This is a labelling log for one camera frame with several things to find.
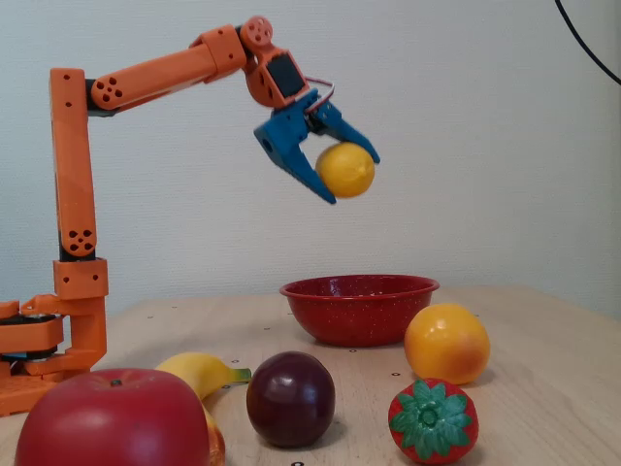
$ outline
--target robotic arm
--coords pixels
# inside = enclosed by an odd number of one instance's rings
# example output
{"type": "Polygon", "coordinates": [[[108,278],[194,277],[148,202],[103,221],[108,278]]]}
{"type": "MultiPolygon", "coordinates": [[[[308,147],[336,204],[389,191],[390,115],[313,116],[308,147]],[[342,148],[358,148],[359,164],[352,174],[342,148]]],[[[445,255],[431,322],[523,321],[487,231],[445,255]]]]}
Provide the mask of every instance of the robotic arm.
{"type": "Polygon", "coordinates": [[[273,109],[254,135],[270,159],[328,203],[334,195],[300,150],[309,133],[329,135],[379,157],[339,110],[321,97],[293,56],[272,44],[264,17],[239,27],[201,34],[182,50],[97,80],[84,71],[50,71],[59,260],[53,263],[55,295],[38,295],[19,305],[0,303],[0,416],[29,411],[43,394],[87,372],[106,353],[105,297],[108,265],[96,256],[97,229],[88,142],[89,117],[114,115],[198,83],[212,83],[239,70],[250,95],[273,109]],[[63,341],[62,318],[71,320],[72,347],[63,341]]]}

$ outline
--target toy fruit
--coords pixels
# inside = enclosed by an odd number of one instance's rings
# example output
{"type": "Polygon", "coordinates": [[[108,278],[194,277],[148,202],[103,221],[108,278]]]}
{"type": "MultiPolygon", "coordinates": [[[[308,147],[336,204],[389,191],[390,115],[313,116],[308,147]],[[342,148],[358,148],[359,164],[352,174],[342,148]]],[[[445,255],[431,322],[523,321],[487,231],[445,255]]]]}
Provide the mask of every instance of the toy fruit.
{"type": "MultiPolygon", "coordinates": [[[[183,352],[176,354],[156,367],[182,379],[196,393],[200,400],[228,383],[248,382],[251,377],[249,369],[231,369],[220,359],[201,352],[183,352]]],[[[215,419],[203,406],[209,429],[211,466],[222,466],[226,446],[224,437],[215,419]]]]}
{"type": "Polygon", "coordinates": [[[152,369],[81,374],[28,414],[15,466],[210,466],[201,403],[179,378],[152,369]]]}
{"type": "Polygon", "coordinates": [[[352,143],[339,143],[322,152],[315,170],[335,197],[354,197],[373,182],[376,168],[371,155],[352,143]]]}
{"type": "Polygon", "coordinates": [[[469,383],[481,375],[489,360],[485,327],[457,304],[421,310],[409,323],[404,345],[408,363],[420,379],[469,383]]]}
{"type": "Polygon", "coordinates": [[[254,372],[246,407],[252,427],[268,443],[281,448],[305,447],[318,440],[332,422],[334,383],[313,356],[281,352],[254,372]]]}
{"type": "Polygon", "coordinates": [[[392,400],[390,433],[397,446],[423,464],[447,464],[468,453],[478,438],[473,400],[451,383],[429,379],[392,400]]]}

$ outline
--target table surface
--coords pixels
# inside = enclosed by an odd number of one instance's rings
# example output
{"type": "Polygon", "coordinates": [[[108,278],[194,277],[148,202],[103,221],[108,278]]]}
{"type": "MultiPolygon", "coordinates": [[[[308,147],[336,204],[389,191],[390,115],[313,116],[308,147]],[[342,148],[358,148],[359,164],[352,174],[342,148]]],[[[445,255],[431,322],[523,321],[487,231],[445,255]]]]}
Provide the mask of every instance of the table surface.
{"type": "MultiPolygon", "coordinates": [[[[447,301],[479,315],[492,341],[486,372],[465,385],[480,434],[458,464],[621,464],[621,322],[520,286],[434,293],[434,302],[447,301]]],[[[246,385],[221,389],[205,403],[224,435],[227,465],[412,464],[387,428],[391,399],[414,380],[403,347],[352,352],[317,344],[279,295],[141,303],[109,319],[109,352],[94,369],[154,367],[197,350],[254,370],[269,356],[294,349],[314,354],[331,372],[337,389],[333,424],[312,448],[273,449],[247,419],[246,385]]],[[[0,418],[0,466],[13,466],[24,418],[0,418]]]]}

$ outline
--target black cable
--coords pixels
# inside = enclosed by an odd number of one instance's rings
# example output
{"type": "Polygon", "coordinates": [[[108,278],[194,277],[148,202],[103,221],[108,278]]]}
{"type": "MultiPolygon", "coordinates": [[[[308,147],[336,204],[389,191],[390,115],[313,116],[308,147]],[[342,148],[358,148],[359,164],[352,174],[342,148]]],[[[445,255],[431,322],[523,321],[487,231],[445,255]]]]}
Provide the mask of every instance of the black cable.
{"type": "Polygon", "coordinates": [[[561,0],[554,0],[556,2],[556,6],[559,8],[559,12],[561,12],[561,16],[563,17],[563,19],[565,20],[565,23],[567,24],[567,27],[570,29],[570,31],[572,32],[573,36],[575,37],[575,39],[578,41],[578,43],[582,46],[582,48],[584,49],[584,51],[587,52],[587,54],[593,59],[593,61],[595,61],[598,66],[600,68],[602,68],[602,70],[604,70],[604,72],[609,75],[617,84],[621,85],[621,79],[619,79],[619,77],[617,75],[615,75],[614,73],[612,73],[602,62],[601,60],[595,56],[594,53],[591,52],[591,49],[589,49],[589,47],[584,43],[584,41],[582,40],[582,38],[580,37],[580,35],[578,34],[578,32],[575,30],[575,27],[573,27],[572,24],[572,20],[570,19],[570,17],[567,16],[567,12],[565,11],[565,8],[563,8],[563,4],[561,3],[561,0]]]}

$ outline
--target green strawberry leaves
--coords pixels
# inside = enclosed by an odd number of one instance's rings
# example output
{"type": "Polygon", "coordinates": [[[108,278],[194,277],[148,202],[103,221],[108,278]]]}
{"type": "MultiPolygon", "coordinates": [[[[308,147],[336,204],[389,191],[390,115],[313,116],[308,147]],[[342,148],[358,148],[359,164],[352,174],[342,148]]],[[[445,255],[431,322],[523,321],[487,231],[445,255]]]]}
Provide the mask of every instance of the green strawberry leaves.
{"type": "Polygon", "coordinates": [[[451,395],[442,404],[442,417],[456,416],[464,412],[468,406],[468,398],[464,395],[451,395]]]}
{"type": "Polygon", "coordinates": [[[438,383],[431,389],[431,397],[436,403],[442,403],[446,398],[446,386],[443,383],[438,383]]]}
{"type": "Polygon", "coordinates": [[[414,447],[420,459],[431,458],[434,452],[448,456],[451,447],[464,447],[471,439],[464,428],[473,420],[464,411],[468,397],[446,397],[446,386],[438,383],[430,388],[423,381],[414,384],[414,395],[397,396],[403,410],[389,422],[394,432],[403,433],[402,449],[414,447]]]}
{"type": "Polygon", "coordinates": [[[402,411],[390,420],[390,428],[395,432],[405,433],[407,430],[411,430],[415,422],[416,417],[412,413],[402,411]]]}
{"type": "Polygon", "coordinates": [[[401,403],[401,406],[403,406],[404,411],[413,411],[413,405],[416,404],[413,396],[406,395],[405,393],[400,393],[399,395],[397,395],[397,398],[399,399],[399,403],[401,403]]]}

